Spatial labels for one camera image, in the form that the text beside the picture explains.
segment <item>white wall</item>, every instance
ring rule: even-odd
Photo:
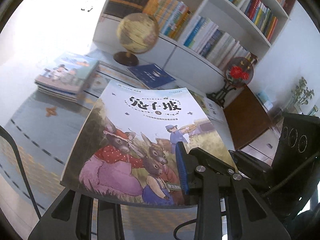
[[[283,106],[301,76],[315,92],[314,99],[301,107],[307,114],[320,98],[320,34],[296,2],[288,24],[257,65],[249,88],[254,93],[264,90],[274,105]]]

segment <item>star sticker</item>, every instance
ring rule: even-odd
[[[47,111],[47,113],[45,114],[46,117],[50,117],[52,115],[57,115],[57,107],[54,106],[52,108],[46,107],[45,110]]]

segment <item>green plant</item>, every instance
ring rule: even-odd
[[[312,100],[312,97],[315,93],[312,90],[309,90],[307,87],[307,81],[304,77],[301,77],[299,80],[299,85],[296,85],[295,91],[293,93],[293,104],[297,103],[299,106],[307,105],[308,100]]]

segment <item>picture book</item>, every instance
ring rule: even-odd
[[[78,94],[98,64],[98,60],[65,52],[44,68],[35,83],[57,92]]]
[[[61,184],[113,203],[185,206],[175,146],[200,147],[235,167],[186,88],[142,90],[111,80],[71,150]]]
[[[155,64],[129,67],[128,70],[149,89],[155,89],[176,80]]]

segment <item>rabbit in red dress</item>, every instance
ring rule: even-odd
[[[132,175],[132,168],[143,168],[142,159],[130,155],[133,149],[141,158],[146,152],[132,143],[134,132],[122,132],[106,117],[105,137],[108,145],[100,148],[84,164],[79,181],[88,190],[102,195],[114,194],[120,197],[123,194],[139,196],[142,187],[136,177]]]

